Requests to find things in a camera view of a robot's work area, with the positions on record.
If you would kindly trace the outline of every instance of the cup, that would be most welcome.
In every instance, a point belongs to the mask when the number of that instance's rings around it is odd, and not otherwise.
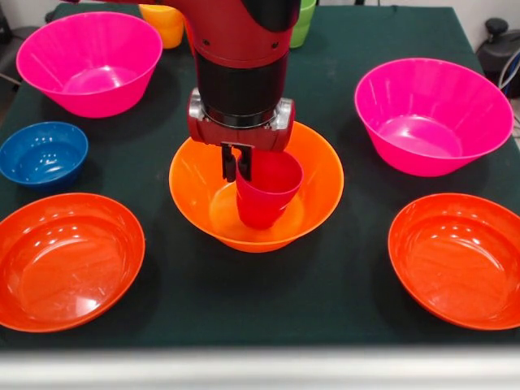
[[[240,220],[250,228],[272,227],[297,194],[302,181],[303,168],[291,154],[254,149],[251,181],[236,169],[236,206]]]
[[[159,32],[164,49],[173,49],[182,42],[184,34],[183,15],[170,6],[140,4],[143,19]]]
[[[316,0],[301,0],[300,16],[292,29],[291,49],[303,46],[307,34],[309,33],[310,21],[314,15],[314,9],[316,9]]]

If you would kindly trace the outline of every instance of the dark green tablecloth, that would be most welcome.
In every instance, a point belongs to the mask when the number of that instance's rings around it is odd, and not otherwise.
[[[55,17],[133,6],[59,6]],[[186,102],[195,85],[185,43],[166,51],[143,100],[111,119],[76,118],[24,85],[1,140],[25,125],[64,120],[83,128],[91,149],[72,191],[113,197],[146,234],[142,272],[123,299],[95,321],[51,335],[0,330],[5,348],[180,345],[401,345],[513,343],[516,331],[476,332],[429,315],[400,286],[387,255],[397,211],[438,192],[473,193],[520,212],[520,154],[513,140],[439,179],[388,167],[356,116],[353,91],[382,62],[406,56],[479,69],[453,10],[319,7],[306,44],[293,51],[284,96],[297,119],[323,134],[343,162],[346,185],[334,215],[280,251],[239,253],[190,225],[167,184],[171,159],[188,136]],[[0,179],[0,217],[40,195]]]

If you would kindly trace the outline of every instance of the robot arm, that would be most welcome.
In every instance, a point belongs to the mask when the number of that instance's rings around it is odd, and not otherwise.
[[[190,23],[198,88],[188,104],[188,130],[195,141],[223,147],[224,178],[235,179],[232,147],[242,150],[246,178],[252,148],[285,148],[294,103],[282,93],[300,0],[108,2],[160,3],[177,8]]]

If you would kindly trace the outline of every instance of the yellow cup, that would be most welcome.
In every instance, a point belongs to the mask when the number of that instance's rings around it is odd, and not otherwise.
[[[162,39],[164,49],[173,49],[182,42],[184,22],[182,14],[170,6],[140,4],[143,19],[155,27]]]

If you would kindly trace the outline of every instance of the green cup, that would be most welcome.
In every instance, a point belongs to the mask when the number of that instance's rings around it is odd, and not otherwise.
[[[291,49],[303,46],[306,41],[315,8],[316,0],[301,0],[300,17],[292,30]]]

